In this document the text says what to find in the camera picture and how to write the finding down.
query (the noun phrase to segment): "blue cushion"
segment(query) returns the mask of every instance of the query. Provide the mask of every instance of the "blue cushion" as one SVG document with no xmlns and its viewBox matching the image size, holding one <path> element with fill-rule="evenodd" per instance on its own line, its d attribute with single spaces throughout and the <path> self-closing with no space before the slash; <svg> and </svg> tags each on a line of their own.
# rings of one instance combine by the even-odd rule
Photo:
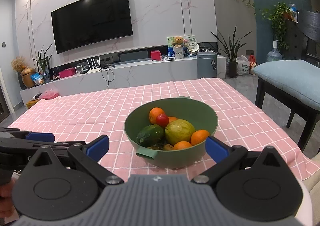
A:
<svg viewBox="0 0 320 226">
<path fill-rule="evenodd" d="M 268 83 L 320 111 L 320 68 L 303 60 L 281 60 L 260 64 L 253 71 Z"/>
</svg>

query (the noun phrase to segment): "wall socket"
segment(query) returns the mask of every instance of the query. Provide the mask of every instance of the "wall socket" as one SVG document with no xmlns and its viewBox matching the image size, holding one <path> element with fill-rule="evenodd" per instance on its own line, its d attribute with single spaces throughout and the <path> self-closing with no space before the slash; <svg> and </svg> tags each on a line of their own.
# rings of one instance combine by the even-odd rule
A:
<svg viewBox="0 0 320 226">
<path fill-rule="evenodd" d="M 245 55 L 246 56 L 251 56 L 251 55 L 253 56 L 253 50 L 246 50 Z"/>
</svg>

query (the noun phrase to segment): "green bowl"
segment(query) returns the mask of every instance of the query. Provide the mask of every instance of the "green bowl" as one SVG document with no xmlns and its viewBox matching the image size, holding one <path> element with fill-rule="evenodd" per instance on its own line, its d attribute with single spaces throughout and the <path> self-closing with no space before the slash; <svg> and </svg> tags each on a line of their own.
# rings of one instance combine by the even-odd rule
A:
<svg viewBox="0 0 320 226">
<path fill-rule="evenodd" d="M 168 98 L 146 103 L 129 114 L 124 123 L 124 131 L 136 155 L 145 161 L 162 168 L 181 168 L 192 165 L 205 154 L 205 141 L 187 149 L 181 150 L 153 150 L 135 143 L 137 134 L 150 125 L 149 112 L 152 108 L 162 108 L 166 115 L 189 121 L 196 130 L 205 129 L 213 135 L 218 126 L 215 111 L 207 104 L 186 97 Z"/>
</svg>

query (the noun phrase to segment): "human hand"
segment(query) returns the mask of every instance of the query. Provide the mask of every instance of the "human hand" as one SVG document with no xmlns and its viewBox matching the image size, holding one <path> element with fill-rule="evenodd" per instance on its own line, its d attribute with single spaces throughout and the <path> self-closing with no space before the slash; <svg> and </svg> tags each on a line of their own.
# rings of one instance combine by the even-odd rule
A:
<svg viewBox="0 0 320 226">
<path fill-rule="evenodd" d="M 15 179 L 7 184 L 0 186 L 0 218 L 7 218 L 13 215 L 14 207 L 11 200 L 11 191 L 14 186 Z"/>
</svg>

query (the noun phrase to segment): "chair backrest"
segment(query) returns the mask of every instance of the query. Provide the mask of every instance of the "chair backrest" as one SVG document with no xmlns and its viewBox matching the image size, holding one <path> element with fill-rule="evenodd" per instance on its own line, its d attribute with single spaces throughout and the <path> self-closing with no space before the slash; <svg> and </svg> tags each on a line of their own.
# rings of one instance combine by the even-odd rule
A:
<svg viewBox="0 0 320 226">
<path fill-rule="evenodd" d="M 320 43 L 320 14 L 299 10 L 298 28 L 313 41 Z"/>
</svg>

